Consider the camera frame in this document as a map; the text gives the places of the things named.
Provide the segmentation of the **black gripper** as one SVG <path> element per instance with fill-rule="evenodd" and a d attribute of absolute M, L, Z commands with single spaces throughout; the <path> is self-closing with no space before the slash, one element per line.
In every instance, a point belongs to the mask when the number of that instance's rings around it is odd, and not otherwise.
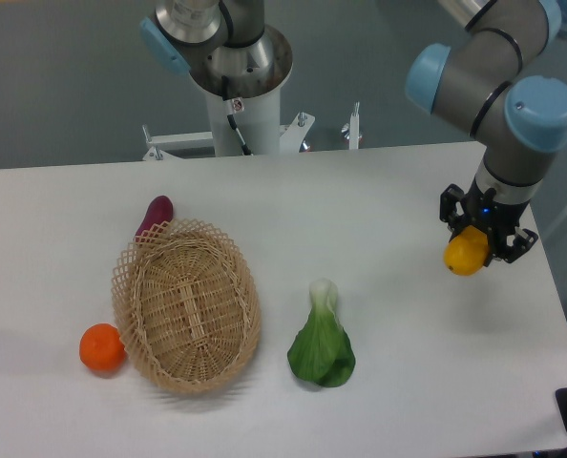
<path fill-rule="evenodd" d="M 534 194 L 534 185 L 513 186 L 491 176 L 476 175 L 466 195 L 453 183 L 442 192 L 439 218 L 453 235 L 465 233 L 469 226 L 487 234 L 489 250 L 484 267 L 493 260 L 513 263 L 538 241 L 536 232 L 519 227 Z M 508 236 L 513 236 L 511 244 Z"/>

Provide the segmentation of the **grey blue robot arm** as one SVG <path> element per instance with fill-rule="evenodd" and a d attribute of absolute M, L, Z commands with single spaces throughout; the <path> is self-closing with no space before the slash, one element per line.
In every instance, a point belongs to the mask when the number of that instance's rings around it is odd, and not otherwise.
<path fill-rule="evenodd" d="M 469 41 L 454 50 L 435 43 L 414 60 L 409 100 L 485 146 L 468 190 L 451 184 L 439 218 L 451 231 L 443 259 L 458 276 L 494 260 L 512 263 L 538 240 L 520 219 L 567 145 L 567 85 L 522 76 L 557 37 L 555 1 L 444 1 Z"/>

